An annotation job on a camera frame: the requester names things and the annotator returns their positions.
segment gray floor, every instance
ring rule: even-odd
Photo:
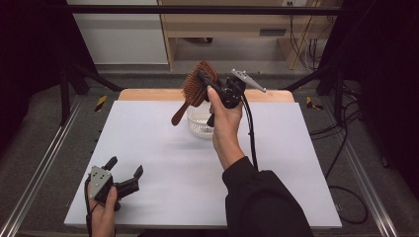
[[[286,70],[284,59],[275,40],[266,39],[253,41],[250,39],[214,39],[212,44],[202,42],[201,39],[185,39],[180,41],[177,52],[176,69],[173,71],[155,68],[142,74],[121,74],[116,71],[107,72],[104,76],[116,84],[128,88],[180,88],[184,76],[202,59],[208,60],[220,74],[227,73],[231,68],[246,70],[258,82],[268,89],[278,89],[289,85],[303,77],[306,70]],[[71,126],[59,152],[57,153],[42,185],[32,202],[28,213],[20,226],[20,231],[53,232],[56,233],[85,233],[83,229],[64,226],[63,220],[68,210],[68,204],[75,195],[82,179],[91,152],[95,149],[95,140],[100,136],[100,130],[106,122],[112,107],[112,101],[118,93],[89,81],[91,91],[83,97],[80,112]],[[316,130],[330,125],[333,121],[326,110],[310,109],[306,106],[306,97],[313,100],[314,105],[325,106],[324,101],[329,98],[319,98],[315,93],[316,82],[310,83],[293,92],[300,107],[308,130]],[[356,83],[348,82],[349,87],[359,90]],[[100,112],[94,112],[100,96],[107,95],[108,99]],[[19,198],[25,191],[33,173],[48,149],[55,133],[59,129],[60,101],[59,88],[52,87],[34,95],[28,115],[24,119],[21,129],[13,138],[9,148],[1,154],[0,159],[0,223],[5,223],[12,213]],[[399,236],[419,236],[419,202],[409,192],[396,170],[383,168],[381,153],[371,136],[366,123],[356,119],[349,125],[349,139],[365,168],[368,176],[377,190],[385,210],[392,220]],[[313,140],[323,172],[330,166],[339,146],[338,135]],[[348,154],[342,153],[333,169],[329,185],[342,186],[362,196],[356,176],[348,164]],[[348,219],[359,220],[364,216],[363,208],[352,196],[338,190],[331,191],[336,204],[342,210],[339,213]],[[350,224],[343,221],[344,227],[335,230],[314,230],[317,236],[381,236],[377,228],[376,218],[371,215],[363,224]],[[136,233],[139,230],[120,229],[120,233]]]

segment wooden table edge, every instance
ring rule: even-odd
[[[249,102],[284,102],[293,103],[293,94],[285,90],[267,90],[263,93],[250,89],[245,91]],[[182,89],[124,89],[119,101],[185,101]]]

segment wrist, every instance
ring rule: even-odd
[[[217,150],[217,155],[224,170],[245,156],[238,143],[234,142],[223,145],[222,148]]]

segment black curtain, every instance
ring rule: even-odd
[[[64,65],[77,63],[96,72],[70,13],[51,12],[45,4],[65,0],[6,0],[0,8],[0,151],[28,111],[31,96],[59,84]],[[70,81],[84,82],[73,73]]]
[[[371,2],[345,4],[366,10]],[[361,107],[383,155],[419,198],[418,14],[417,0],[377,0],[351,38],[339,69],[346,80],[360,82]],[[338,18],[322,64],[332,60],[356,18]]]

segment aluminum rail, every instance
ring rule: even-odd
[[[73,125],[80,111],[83,100],[83,96],[76,96],[71,108],[70,118],[68,119],[66,124],[62,125],[58,129],[49,148],[45,152],[37,170],[32,176],[31,181],[28,183],[28,186],[26,187],[24,193],[22,194],[21,198],[16,204],[14,210],[9,215],[9,218],[6,220],[3,227],[0,229],[1,237],[13,237],[18,233],[19,227],[21,226],[29,208],[31,207],[31,204],[34,201],[38,193],[38,190],[41,188],[42,182],[45,179],[46,174],[48,173],[48,170],[59,151],[59,148],[64,142],[64,139],[67,136],[70,127]]]
[[[333,116],[333,106],[330,98],[322,98],[323,105],[332,122],[336,122]],[[342,133],[337,133],[340,140],[343,141],[344,137]],[[398,233],[391,221],[387,211],[385,210],[384,204],[382,203],[379,195],[374,188],[373,182],[370,180],[366,170],[358,158],[354,147],[352,146],[349,138],[346,140],[345,151],[348,155],[348,163],[354,173],[355,179],[358,182],[359,188],[364,195],[365,201],[370,208],[370,212],[376,221],[379,232],[383,237],[398,237]]]

